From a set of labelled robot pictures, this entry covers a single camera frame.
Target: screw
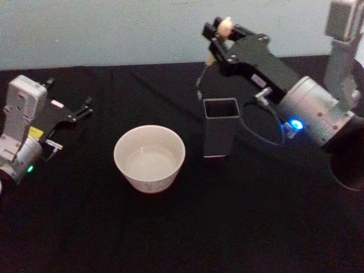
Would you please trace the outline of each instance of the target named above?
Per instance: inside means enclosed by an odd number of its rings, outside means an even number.
[[[353,93],[351,94],[351,98],[353,100],[358,100],[360,98],[360,92],[358,90],[354,90]]]

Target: black table cloth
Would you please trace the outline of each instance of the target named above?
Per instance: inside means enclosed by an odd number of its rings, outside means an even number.
[[[322,82],[326,56],[283,59]],[[304,134],[269,146],[242,129],[233,154],[202,158],[203,111],[196,96],[202,63],[1,71],[2,106],[18,74],[44,82],[76,110],[94,113],[53,140],[65,147],[39,162],[0,204],[0,272],[362,272],[364,195],[331,177],[328,157]],[[355,66],[364,90],[362,68]],[[215,83],[204,97],[250,100],[243,79]],[[247,121],[273,137],[271,119],[247,109]],[[358,110],[363,114],[363,107]],[[146,124],[168,127],[186,158],[166,191],[136,191],[113,162],[122,134]]]

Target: light blue wall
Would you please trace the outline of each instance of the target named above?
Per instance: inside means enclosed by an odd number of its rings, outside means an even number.
[[[2,0],[0,69],[203,61],[206,21],[231,16],[279,56],[328,53],[330,0]]]

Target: white ceramic bowl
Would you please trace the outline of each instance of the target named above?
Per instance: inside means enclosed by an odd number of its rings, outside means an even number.
[[[172,130],[145,125],[125,133],[115,145],[114,161],[130,184],[144,193],[167,189],[185,158],[182,139]]]

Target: metal bracket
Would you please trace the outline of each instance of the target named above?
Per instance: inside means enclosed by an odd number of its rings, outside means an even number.
[[[364,0],[332,0],[326,35],[334,40],[324,81],[339,100],[338,107],[346,111],[356,107],[361,98],[351,72],[362,38],[363,19]]]
[[[25,76],[20,75],[9,83],[0,157],[14,160],[28,136],[31,121],[43,110],[46,97],[47,89]]]

